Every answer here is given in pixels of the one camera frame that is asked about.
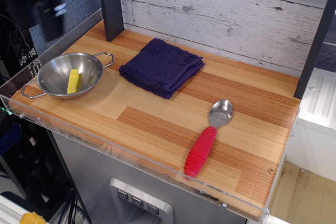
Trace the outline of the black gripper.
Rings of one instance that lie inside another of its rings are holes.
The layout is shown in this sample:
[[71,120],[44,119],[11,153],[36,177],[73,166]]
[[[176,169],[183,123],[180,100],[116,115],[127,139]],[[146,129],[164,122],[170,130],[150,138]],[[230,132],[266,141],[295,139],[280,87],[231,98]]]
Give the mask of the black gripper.
[[37,9],[40,24],[47,41],[64,34],[66,4],[62,0],[3,0],[7,11],[20,25],[37,24],[34,10]]

